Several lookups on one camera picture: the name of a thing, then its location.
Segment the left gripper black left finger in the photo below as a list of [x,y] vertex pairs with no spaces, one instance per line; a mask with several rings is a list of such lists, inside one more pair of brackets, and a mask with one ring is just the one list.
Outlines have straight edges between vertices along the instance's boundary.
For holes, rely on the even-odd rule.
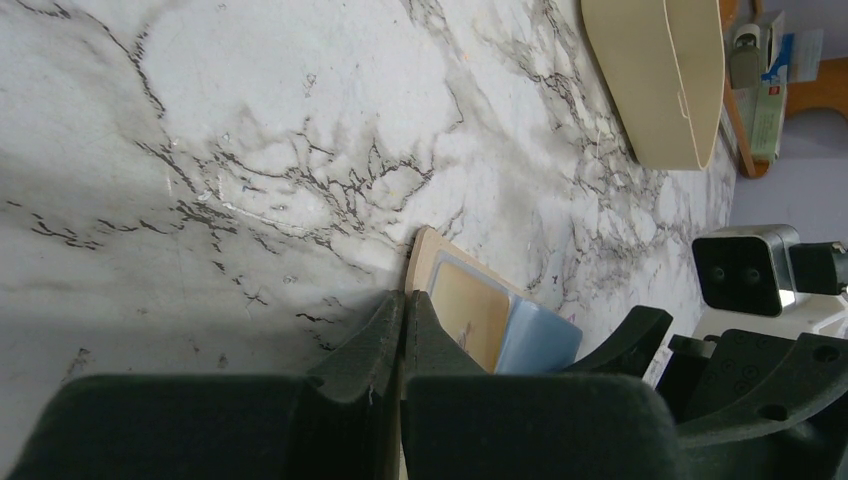
[[99,375],[43,410],[14,479],[387,479],[405,297],[301,374]]

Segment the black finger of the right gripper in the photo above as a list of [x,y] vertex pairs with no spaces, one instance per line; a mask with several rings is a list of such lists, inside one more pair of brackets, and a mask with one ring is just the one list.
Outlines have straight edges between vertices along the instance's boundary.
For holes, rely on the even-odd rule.
[[563,372],[619,374],[642,378],[672,321],[673,317],[663,309],[634,306],[600,346],[566,367]]
[[827,443],[846,438],[846,340],[730,329],[705,340],[676,335],[669,347],[656,390],[685,448],[785,432]]

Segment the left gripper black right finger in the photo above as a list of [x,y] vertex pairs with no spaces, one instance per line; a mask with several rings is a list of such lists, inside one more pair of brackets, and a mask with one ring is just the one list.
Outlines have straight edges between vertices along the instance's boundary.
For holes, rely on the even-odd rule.
[[642,378],[494,375],[437,323],[406,311],[402,447],[411,479],[679,479],[673,417]]

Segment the beige card holder wallet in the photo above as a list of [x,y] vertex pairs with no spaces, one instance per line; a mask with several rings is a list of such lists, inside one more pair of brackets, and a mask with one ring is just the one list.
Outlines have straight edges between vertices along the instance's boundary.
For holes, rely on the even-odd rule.
[[544,374],[575,362],[583,333],[444,238],[418,230],[408,293],[427,293],[437,323],[460,350],[495,374]]

